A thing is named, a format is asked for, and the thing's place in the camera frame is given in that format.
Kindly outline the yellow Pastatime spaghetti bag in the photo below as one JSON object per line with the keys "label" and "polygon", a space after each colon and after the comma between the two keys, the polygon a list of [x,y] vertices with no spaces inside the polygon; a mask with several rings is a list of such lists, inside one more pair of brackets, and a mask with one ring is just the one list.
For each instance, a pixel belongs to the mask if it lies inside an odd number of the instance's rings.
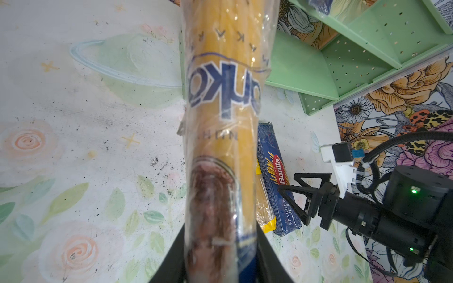
{"label": "yellow Pastatime spaghetti bag", "polygon": [[259,168],[256,168],[256,218],[264,233],[276,229],[276,217],[270,205],[264,179]]}

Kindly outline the clear grey label spaghetti bag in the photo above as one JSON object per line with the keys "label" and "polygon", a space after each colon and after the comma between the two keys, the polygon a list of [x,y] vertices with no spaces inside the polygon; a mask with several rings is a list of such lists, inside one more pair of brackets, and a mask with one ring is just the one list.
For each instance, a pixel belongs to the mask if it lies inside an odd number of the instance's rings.
{"label": "clear grey label spaghetti bag", "polygon": [[324,15],[330,14],[332,3],[333,0],[309,0],[309,5]]}

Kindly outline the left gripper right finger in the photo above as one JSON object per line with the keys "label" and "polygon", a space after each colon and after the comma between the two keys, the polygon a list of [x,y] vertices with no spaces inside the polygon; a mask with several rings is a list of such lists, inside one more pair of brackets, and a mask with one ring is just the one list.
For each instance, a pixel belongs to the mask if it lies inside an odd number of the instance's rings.
{"label": "left gripper right finger", "polygon": [[294,283],[282,266],[259,223],[257,224],[256,283]]}

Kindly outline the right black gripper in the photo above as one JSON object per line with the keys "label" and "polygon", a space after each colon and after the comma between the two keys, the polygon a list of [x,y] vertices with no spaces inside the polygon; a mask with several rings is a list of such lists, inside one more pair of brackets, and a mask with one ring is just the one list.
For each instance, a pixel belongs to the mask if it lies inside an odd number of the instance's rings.
{"label": "right black gripper", "polygon": [[[368,238],[375,233],[379,223],[379,210],[376,204],[347,192],[339,197],[339,189],[330,183],[331,173],[295,173],[294,180],[300,186],[279,185],[278,192],[291,206],[301,222],[308,226],[313,218],[321,217],[320,227],[329,230],[333,221],[351,229],[353,233]],[[319,206],[319,190],[306,180],[319,180],[322,200]],[[306,202],[302,208],[296,204],[289,193],[304,195]]]}

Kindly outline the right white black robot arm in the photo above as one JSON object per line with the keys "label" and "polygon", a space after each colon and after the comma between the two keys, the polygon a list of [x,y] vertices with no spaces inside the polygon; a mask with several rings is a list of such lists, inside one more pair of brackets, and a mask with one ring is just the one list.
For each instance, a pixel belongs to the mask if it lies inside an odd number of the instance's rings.
{"label": "right white black robot arm", "polygon": [[432,283],[453,280],[453,182],[415,166],[397,166],[382,203],[352,193],[340,197],[329,173],[297,173],[298,186],[280,185],[279,194],[304,225],[315,216],[328,230],[337,221],[403,257],[404,266],[426,263],[424,277]]}

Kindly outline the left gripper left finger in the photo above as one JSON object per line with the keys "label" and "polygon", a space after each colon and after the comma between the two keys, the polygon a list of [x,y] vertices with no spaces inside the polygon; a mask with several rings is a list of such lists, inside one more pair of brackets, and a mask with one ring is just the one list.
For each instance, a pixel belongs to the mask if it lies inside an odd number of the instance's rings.
{"label": "left gripper left finger", "polygon": [[184,232],[183,225],[177,234],[166,257],[157,269],[149,283],[184,283],[186,280],[184,260]]}

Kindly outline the green wooden two-tier shelf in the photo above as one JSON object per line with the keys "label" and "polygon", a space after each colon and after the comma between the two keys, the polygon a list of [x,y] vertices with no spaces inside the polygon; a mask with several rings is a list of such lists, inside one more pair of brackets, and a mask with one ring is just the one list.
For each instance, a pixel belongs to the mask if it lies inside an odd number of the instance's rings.
{"label": "green wooden two-tier shelf", "polygon": [[188,106],[257,115],[264,86],[318,112],[453,43],[431,1],[181,1]]}

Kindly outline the blue Barilla spaghetti box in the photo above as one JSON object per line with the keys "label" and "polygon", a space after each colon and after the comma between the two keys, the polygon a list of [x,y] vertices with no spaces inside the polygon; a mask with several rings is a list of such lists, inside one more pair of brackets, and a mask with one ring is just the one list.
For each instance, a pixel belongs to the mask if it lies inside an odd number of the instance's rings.
{"label": "blue Barilla spaghetti box", "polygon": [[258,124],[257,160],[271,209],[276,217],[274,233],[283,237],[300,229],[300,218],[278,191],[280,185],[289,186],[290,182],[271,123]]}

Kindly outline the yellow blue spaghetti bag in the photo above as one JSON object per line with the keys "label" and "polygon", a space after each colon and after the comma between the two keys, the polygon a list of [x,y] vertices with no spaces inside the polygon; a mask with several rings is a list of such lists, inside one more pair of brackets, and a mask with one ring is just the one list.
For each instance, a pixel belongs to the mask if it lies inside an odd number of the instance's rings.
{"label": "yellow blue spaghetti bag", "polygon": [[279,1],[182,1],[189,283],[256,280],[258,117]]}

